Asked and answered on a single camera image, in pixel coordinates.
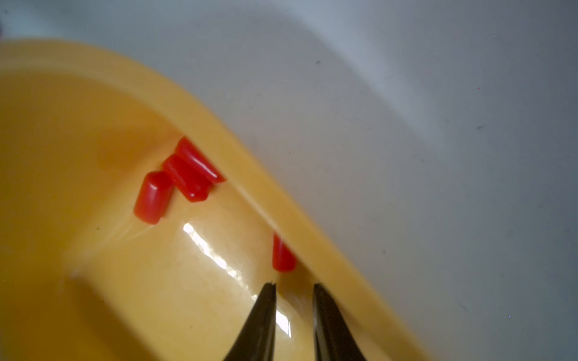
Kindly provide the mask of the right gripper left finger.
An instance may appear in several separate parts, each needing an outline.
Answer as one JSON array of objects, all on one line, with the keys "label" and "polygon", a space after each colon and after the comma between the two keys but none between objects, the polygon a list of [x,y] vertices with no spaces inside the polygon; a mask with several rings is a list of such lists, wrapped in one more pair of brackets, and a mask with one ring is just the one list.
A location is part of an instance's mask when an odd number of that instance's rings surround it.
[{"label": "right gripper left finger", "polygon": [[271,361],[275,349],[276,285],[262,287],[236,341],[224,360]]}]

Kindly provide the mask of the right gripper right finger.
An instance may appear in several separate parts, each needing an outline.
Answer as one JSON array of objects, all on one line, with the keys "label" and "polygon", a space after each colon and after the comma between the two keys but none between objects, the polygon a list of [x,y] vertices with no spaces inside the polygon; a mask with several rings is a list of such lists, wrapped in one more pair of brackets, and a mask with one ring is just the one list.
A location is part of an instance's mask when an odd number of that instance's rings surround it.
[{"label": "right gripper right finger", "polygon": [[314,285],[312,303],[315,359],[366,361],[334,298],[322,284]]}]

